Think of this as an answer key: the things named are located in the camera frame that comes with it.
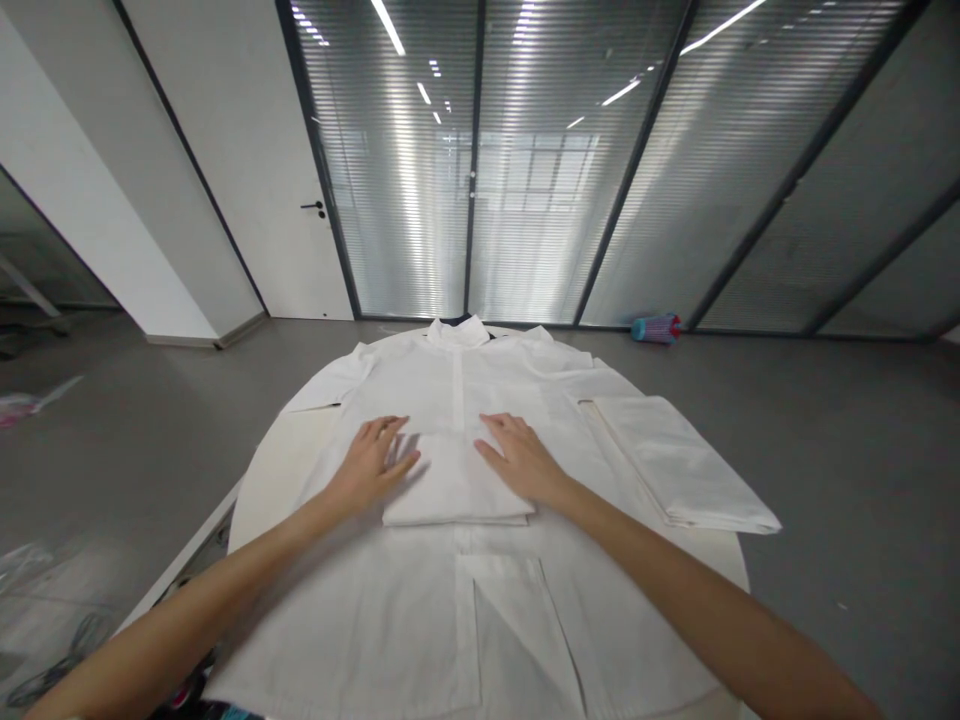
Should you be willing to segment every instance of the shirt sleeve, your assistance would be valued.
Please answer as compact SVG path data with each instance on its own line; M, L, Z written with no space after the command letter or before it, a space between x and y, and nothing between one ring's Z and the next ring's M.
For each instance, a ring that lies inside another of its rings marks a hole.
M337 358L300 388L280 414L313 410L343 402L362 383L376 364L377 353L359 343L349 355Z

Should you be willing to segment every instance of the hand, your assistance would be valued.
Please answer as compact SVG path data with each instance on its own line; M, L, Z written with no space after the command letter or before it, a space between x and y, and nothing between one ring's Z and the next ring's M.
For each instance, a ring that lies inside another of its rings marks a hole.
M551 505L558 499L558 494L575 486L576 481L557 465L523 418L503 413L481 414L480 419L500 443L503 455L483 440L475 440L473 444L517 495Z
M386 466L390 446L409 419L389 416L364 423L340 469L316 499L345 520L385 497L420 459L420 452L415 450L393 467Z

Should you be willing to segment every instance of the white door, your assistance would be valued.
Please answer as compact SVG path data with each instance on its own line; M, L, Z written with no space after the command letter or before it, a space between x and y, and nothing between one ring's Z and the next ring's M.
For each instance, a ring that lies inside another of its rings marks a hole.
M124 4L270 314L352 320L274 4Z

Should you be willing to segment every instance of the white table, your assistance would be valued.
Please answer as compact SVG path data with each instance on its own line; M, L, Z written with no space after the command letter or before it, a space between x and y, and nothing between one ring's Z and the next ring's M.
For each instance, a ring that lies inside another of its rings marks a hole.
M489 328L493 334L510 335L519 331L507 328ZM424 334L424 329L399 333L375 344L394 342L408 334ZM303 482L316 465L324 438L339 416L340 408L327 407L317 410L280 415L270 426L257 448L244 475L233 512L230 530L229 552L250 542L258 535L286 518L303 487ZM632 472L626 458L611 441L605 448L619 456L625 471ZM679 528L655 528L670 537L684 536L684 545L703 560L744 589L747 572L735 533L683 530ZM718 689L683 710L660 720L735 720L739 717L740 703L724 689Z

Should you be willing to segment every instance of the person's left hand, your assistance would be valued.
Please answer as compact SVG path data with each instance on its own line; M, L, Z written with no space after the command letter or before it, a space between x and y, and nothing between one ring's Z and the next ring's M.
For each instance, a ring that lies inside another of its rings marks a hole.
M409 419L391 415L360 427L340 469L317 497L339 520L357 515L385 497L420 459L415 450L386 467L390 446Z

